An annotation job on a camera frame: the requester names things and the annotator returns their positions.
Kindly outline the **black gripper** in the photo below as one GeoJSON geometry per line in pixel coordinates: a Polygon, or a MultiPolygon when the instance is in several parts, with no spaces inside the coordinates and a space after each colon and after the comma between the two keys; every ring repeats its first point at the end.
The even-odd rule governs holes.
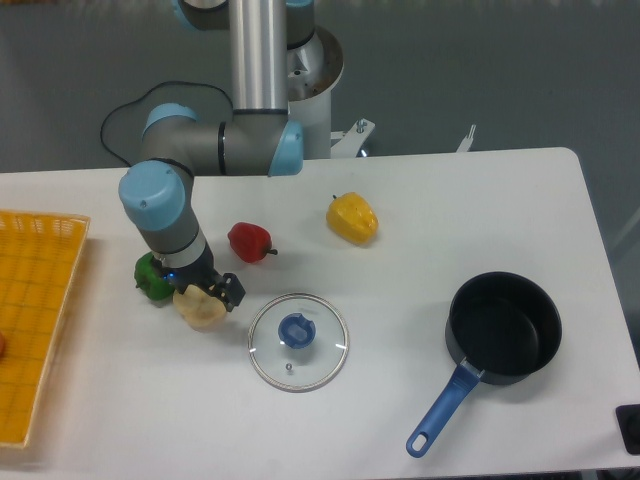
{"type": "Polygon", "coordinates": [[[192,263],[182,267],[165,267],[158,263],[158,275],[176,292],[184,294],[191,285],[209,290],[209,295],[219,300],[227,312],[233,311],[244,299],[245,289],[233,273],[220,275],[214,268],[214,256],[204,249],[192,263]]]}

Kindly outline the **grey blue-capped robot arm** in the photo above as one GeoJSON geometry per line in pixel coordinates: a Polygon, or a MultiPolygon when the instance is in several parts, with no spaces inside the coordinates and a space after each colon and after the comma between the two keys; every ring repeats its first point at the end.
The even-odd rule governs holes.
{"type": "Polygon", "coordinates": [[[186,106],[155,107],[141,159],[118,187],[120,201],[153,255],[155,272],[179,293],[195,286],[238,306],[245,290],[218,273],[191,205],[196,176],[283,176],[303,166],[303,128],[289,116],[287,53],[315,32],[311,1],[177,1],[177,16],[230,34],[232,118],[217,125],[186,106]]]}

